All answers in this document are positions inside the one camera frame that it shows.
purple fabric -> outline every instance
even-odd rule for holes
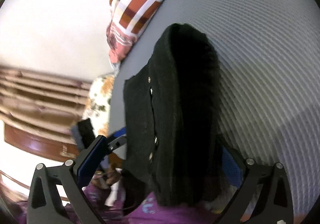
[[[121,209],[125,199],[125,191],[121,182],[117,192],[117,200],[111,208],[104,205],[110,192],[110,190],[101,190],[93,184],[89,184],[84,191],[84,194],[106,224],[212,224],[217,218],[217,215],[200,206],[160,207],[157,205],[153,192],[148,195],[138,208],[127,216],[123,216]],[[23,212],[17,217],[19,224],[27,223],[27,204],[28,202],[18,203]],[[65,209],[73,223],[81,224],[70,204],[67,204]]]
[[[126,218],[129,224],[212,224],[217,216],[200,207],[160,207],[151,192]]]

ribbed fabric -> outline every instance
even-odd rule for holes
[[[259,163],[281,161],[295,214],[308,213],[320,193],[320,10],[315,1],[165,0],[115,81],[111,131],[124,125],[124,79],[147,63],[172,23],[189,23],[207,34],[218,52],[219,126],[227,142]],[[194,56],[190,70],[196,73],[201,67],[196,50]]]

screw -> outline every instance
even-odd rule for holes
[[[254,165],[254,160],[252,159],[252,158],[248,158],[247,160],[246,160],[246,162],[247,162],[247,164],[248,165]]]
[[[69,167],[70,165],[73,164],[73,160],[69,159],[64,164]]]
[[[276,167],[278,167],[279,169],[283,168],[283,164],[282,163],[276,163]]]
[[[43,167],[43,164],[38,164],[36,168],[37,168],[38,170],[40,170],[40,169],[42,169],[42,167]]]

black knit garment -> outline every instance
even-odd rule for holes
[[[193,205],[219,192],[214,158],[219,63],[205,34],[173,24],[124,85],[127,160],[161,206]]]

blue gripper pad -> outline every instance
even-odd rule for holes
[[[82,164],[76,168],[78,187],[88,186],[101,160],[108,152],[108,146],[111,141],[126,133],[125,127],[108,136],[93,142],[89,150],[83,150],[77,159],[82,160]]]

